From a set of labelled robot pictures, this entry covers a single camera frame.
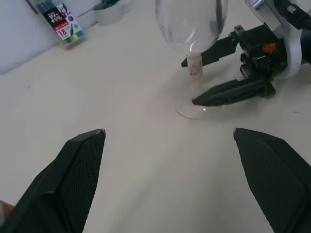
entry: glass stem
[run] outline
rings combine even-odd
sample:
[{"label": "glass stem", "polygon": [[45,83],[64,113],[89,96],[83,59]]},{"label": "glass stem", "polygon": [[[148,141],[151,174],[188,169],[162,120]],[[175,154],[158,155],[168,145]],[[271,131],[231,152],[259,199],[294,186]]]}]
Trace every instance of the glass stem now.
[{"label": "glass stem", "polygon": [[203,93],[203,64],[202,55],[187,57],[189,74],[191,77],[192,98]]}]

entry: black mesh texture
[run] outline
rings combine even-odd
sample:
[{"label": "black mesh texture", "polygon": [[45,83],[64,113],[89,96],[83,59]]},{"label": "black mesh texture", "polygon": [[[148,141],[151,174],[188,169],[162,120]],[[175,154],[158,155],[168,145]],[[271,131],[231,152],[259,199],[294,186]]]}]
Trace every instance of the black mesh texture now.
[{"label": "black mesh texture", "polygon": [[83,231],[96,191],[104,147],[102,137],[98,134],[83,145],[61,187],[61,197],[75,233]]},{"label": "black mesh texture", "polygon": [[274,232],[287,232],[303,208],[306,186],[267,141],[241,132],[235,133],[235,139],[249,187],[259,206]]}]

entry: table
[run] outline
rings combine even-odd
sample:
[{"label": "table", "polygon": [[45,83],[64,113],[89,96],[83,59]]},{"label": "table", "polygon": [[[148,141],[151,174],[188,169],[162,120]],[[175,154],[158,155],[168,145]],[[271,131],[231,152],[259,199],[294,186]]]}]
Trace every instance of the table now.
[{"label": "table", "polygon": [[[229,2],[223,36],[239,24],[260,25],[243,0]],[[153,1],[136,0],[121,22],[87,35],[72,50],[55,47],[0,77],[0,198],[17,203],[67,140],[105,128],[85,232],[271,233],[232,133],[282,137],[311,163],[310,68],[273,99],[189,120],[173,107],[174,92],[189,81],[184,57],[159,35]],[[240,53],[204,68],[211,85],[240,75]]]}]

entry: transparent glass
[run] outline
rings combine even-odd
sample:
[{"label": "transparent glass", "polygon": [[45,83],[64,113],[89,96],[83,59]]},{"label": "transparent glass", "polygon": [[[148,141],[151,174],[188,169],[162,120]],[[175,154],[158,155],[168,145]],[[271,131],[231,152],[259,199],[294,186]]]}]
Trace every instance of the transparent glass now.
[{"label": "transparent glass", "polygon": [[206,108],[192,99],[203,93],[201,53],[209,49],[223,31],[227,0],[155,0],[158,26],[167,44],[188,59],[191,85],[175,104],[187,118],[202,118]]}]

